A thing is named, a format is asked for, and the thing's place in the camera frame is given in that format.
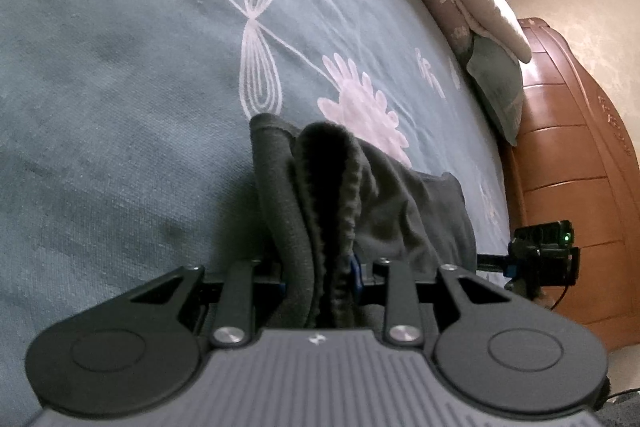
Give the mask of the person's right hand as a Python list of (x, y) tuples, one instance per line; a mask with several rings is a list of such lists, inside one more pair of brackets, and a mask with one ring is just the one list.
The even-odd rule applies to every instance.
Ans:
[(538, 291), (537, 296), (533, 299), (533, 303), (536, 303), (536, 305), (541, 306), (544, 309), (553, 310), (557, 306), (559, 306), (560, 303), (562, 303), (562, 300), (564, 299), (566, 293), (567, 287), (562, 290), (562, 293), (558, 297), (554, 297), (547, 293), (547, 291), (545, 291), (544, 289), (541, 289), (540, 291)]

